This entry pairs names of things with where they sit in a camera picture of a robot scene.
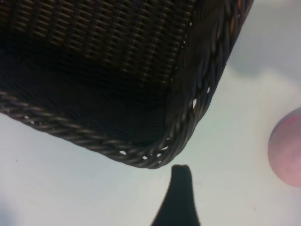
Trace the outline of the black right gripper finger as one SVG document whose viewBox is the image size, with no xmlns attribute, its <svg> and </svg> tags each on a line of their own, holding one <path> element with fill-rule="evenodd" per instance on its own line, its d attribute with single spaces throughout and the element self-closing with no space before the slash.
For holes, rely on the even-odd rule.
<svg viewBox="0 0 301 226">
<path fill-rule="evenodd" d="M 165 198 L 153 226 L 201 225 L 194 202 L 191 170 L 187 165 L 174 165 Z"/>
</svg>

